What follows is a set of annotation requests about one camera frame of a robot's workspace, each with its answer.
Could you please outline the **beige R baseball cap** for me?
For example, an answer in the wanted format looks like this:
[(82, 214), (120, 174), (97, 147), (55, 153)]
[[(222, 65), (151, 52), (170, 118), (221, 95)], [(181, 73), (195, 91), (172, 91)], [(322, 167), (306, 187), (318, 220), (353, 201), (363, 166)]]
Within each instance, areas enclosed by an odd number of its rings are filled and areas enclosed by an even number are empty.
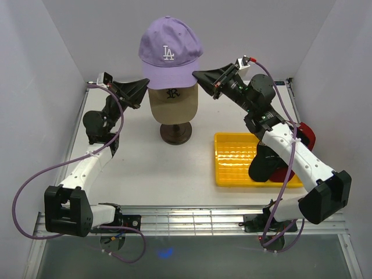
[(187, 88), (148, 90), (153, 117), (160, 124), (173, 125), (191, 121), (198, 111), (198, 85)]

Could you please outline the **purple LA baseball cap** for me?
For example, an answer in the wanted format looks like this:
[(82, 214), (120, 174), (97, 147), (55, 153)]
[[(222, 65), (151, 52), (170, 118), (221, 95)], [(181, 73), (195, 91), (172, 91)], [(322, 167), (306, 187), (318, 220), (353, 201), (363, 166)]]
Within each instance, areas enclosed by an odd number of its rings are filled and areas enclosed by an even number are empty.
[(179, 19), (156, 19), (141, 37), (138, 56), (148, 88), (188, 88), (196, 84), (203, 46), (194, 31)]

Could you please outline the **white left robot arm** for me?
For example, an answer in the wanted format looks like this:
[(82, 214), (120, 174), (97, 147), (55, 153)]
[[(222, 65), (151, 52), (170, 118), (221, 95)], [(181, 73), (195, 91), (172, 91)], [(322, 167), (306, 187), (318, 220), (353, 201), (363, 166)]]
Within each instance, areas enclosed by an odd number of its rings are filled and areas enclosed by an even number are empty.
[(145, 96), (149, 79), (120, 83), (106, 74), (90, 88), (108, 92), (101, 110), (89, 110), (83, 116), (88, 138), (83, 160), (57, 186), (44, 192), (45, 227), (50, 233), (85, 237), (93, 229), (105, 226), (117, 232), (123, 226), (119, 205), (91, 203), (91, 187), (103, 168), (119, 148), (120, 131), (113, 131), (117, 123), (123, 124), (127, 108), (138, 109)]

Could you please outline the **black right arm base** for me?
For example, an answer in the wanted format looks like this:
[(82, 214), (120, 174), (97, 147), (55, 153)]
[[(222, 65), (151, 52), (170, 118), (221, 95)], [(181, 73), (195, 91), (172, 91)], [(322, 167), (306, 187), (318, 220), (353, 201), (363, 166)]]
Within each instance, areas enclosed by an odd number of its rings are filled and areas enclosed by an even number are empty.
[[(246, 233), (262, 233), (269, 219), (269, 215), (261, 214), (245, 214), (243, 215), (243, 222), (238, 223), (240, 227), (244, 228)], [(290, 220), (277, 222), (272, 219), (268, 232), (280, 233), (291, 224)]]

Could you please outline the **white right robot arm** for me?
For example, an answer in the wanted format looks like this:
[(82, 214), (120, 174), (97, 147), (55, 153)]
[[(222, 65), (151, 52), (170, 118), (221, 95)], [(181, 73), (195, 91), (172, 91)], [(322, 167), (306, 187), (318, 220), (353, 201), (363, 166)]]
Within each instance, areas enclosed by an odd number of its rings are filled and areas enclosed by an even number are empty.
[(272, 107), (279, 92), (268, 70), (254, 75), (248, 84), (238, 72), (239, 66), (230, 63), (219, 69), (193, 71), (192, 75), (213, 99), (225, 95), (247, 113), (244, 122), (248, 130), (288, 165), (306, 190), (300, 198), (278, 198), (267, 207), (268, 213), (262, 217), (264, 227), (275, 231), (284, 221), (295, 219), (320, 224), (348, 204), (350, 174), (323, 163), (297, 138), (292, 118), (282, 117)]

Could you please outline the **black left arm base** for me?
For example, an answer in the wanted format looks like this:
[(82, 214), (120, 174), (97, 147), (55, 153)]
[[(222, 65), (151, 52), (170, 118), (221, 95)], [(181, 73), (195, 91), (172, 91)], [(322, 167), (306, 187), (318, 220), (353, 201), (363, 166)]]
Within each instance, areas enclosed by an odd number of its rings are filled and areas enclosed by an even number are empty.
[(124, 227), (130, 227), (140, 231), (141, 219), (142, 216), (139, 214), (122, 214), (119, 217), (119, 225)]

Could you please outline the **yellow plastic tray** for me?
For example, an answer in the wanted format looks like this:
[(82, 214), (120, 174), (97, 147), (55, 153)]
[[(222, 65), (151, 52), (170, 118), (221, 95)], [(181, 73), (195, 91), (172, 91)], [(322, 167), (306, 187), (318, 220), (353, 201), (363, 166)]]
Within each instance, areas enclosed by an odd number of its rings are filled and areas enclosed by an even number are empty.
[(215, 133), (215, 180), (219, 187), (280, 188), (282, 183), (253, 181), (248, 173), (259, 140), (251, 133)]

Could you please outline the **black cap in tray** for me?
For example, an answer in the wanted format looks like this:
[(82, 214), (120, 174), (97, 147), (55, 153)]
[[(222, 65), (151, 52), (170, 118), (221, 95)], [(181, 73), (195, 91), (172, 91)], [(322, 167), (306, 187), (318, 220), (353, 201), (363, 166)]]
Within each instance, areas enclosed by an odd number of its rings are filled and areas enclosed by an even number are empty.
[(265, 183), (275, 171), (279, 161), (279, 155), (270, 147), (258, 144), (256, 155), (249, 166), (249, 176), (253, 181)]

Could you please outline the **red baseball cap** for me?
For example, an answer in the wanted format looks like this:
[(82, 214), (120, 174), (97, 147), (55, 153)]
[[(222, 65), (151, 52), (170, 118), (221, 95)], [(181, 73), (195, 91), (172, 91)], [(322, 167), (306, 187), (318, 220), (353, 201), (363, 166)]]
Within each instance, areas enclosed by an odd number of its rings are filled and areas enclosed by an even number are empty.
[[(313, 130), (304, 122), (300, 122), (297, 128), (297, 137), (301, 139), (301, 142), (312, 151), (316, 142), (316, 136)], [(285, 176), (288, 171), (288, 165), (280, 160), (275, 171), (270, 176), (269, 180), (274, 183), (283, 183)]]

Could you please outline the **aluminium front rail frame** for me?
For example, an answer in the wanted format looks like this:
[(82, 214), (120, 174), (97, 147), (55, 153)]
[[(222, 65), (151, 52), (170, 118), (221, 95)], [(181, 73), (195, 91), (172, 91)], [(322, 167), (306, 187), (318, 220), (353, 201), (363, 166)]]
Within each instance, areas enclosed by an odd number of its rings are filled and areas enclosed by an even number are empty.
[(214, 135), (242, 132), (243, 113), (226, 98), (199, 94), (192, 138), (171, 146), (159, 137), (149, 101), (126, 111), (120, 148), (85, 187), (93, 204), (115, 203), (141, 216), (146, 237), (128, 234), (121, 257), (101, 251), (98, 234), (46, 239), (39, 214), (25, 278), (365, 278), (355, 254), (350, 222), (343, 212), (319, 225), (299, 224), (295, 246), (264, 251), (257, 233), (239, 223), (254, 216), (276, 188), (223, 188), (214, 177)]

